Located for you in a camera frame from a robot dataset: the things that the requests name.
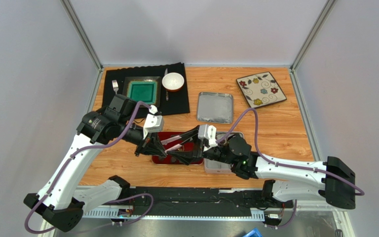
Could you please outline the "pink handled metal tongs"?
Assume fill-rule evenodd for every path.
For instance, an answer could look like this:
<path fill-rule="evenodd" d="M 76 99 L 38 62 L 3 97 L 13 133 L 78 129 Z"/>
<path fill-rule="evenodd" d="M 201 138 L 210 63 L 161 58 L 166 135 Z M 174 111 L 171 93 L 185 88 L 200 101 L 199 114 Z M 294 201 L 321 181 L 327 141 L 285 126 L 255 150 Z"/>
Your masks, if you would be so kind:
<path fill-rule="evenodd" d="M 182 147 L 181 145 L 181 135 L 169 135 L 166 138 L 161 139 L 161 144 L 165 149 L 165 152 L 171 152 Z"/>

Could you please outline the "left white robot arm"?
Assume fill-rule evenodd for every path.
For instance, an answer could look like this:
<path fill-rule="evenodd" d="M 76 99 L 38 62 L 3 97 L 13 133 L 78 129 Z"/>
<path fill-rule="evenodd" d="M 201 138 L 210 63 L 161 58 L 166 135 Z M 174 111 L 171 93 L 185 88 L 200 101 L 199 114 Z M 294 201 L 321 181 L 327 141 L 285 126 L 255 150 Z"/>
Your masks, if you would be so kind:
<path fill-rule="evenodd" d="M 163 127 L 156 106 L 115 95 L 109 105 L 82 118 L 62 163 L 39 192 L 26 195 L 24 204 L 53 229 L 69 232 L 90 210 L 127 201 L 125 191 L 130 185 L 118 176 L 85 191 L 76 188 L 96 156 L 119 141 L 134 144 L 137 155 L 165 157 L 158 136 Z"/>

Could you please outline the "silver tin with paper cups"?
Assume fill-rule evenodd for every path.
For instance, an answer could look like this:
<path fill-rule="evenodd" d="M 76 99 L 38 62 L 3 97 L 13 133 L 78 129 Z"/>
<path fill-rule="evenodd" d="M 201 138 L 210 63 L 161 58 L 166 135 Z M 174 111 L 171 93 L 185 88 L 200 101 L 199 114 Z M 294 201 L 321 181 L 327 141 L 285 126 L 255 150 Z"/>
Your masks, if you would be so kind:
<path fill-rule="evenodd" d="M 226 132 L 216 132 L 216 139 L 219 140 L 220 138 L 224 137 L 225 134 Z M 234 134 L 238 134 L 238 136 L 242 138 L 245 137 L 244 134 L 240 131 L 232 132 L 229 135 L 229 137 Z M 226 164 L 226 163 L 222 163 L 222 162 L 218 162 L 218 161 L 214 161 L 210 159 L 204 159 L 204 171 L 210 174 L 232 174 L 230 164 Z"/>

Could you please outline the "red lacquer tray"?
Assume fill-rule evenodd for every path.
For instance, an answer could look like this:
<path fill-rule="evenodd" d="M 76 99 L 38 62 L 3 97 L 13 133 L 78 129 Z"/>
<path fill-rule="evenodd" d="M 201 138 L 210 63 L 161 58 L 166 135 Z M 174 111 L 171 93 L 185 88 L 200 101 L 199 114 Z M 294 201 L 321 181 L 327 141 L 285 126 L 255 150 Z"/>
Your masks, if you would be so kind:
<path fill-rule="evenodd" d="M 160 132 L 159 138 L 166 138 L 169 135 L 178 135 L 180 132 Z M 193 148 L 193 142 L 185 143 L 178 151 L 189 151 Z M 160 158 L 159 156 L 152 156 L 152 162 L 157 165 L 184 165 L 181 161 L 173 158 L 171 155 L 167 155 L 165 158 Z"/>

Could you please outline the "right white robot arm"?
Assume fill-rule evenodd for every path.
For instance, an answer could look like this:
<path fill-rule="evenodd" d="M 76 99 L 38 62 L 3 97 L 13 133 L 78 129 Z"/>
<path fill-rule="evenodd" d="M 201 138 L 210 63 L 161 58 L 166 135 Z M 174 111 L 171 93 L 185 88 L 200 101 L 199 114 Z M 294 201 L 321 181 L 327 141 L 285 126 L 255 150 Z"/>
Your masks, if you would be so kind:
<path fill-rule="evenodd" d="M 184 164 L 209 159 L 231 166 L 236 176 L 248 180 L 263 179 L 263 197 L 279 202 L 325 200 L 342 209 L 355 209 L 355 173 L 340 158 L 302 162 L 260 155 L 238 135 L 218 138 L 213 126 L 196 127 L 162 140 L 168 155 Z"/>

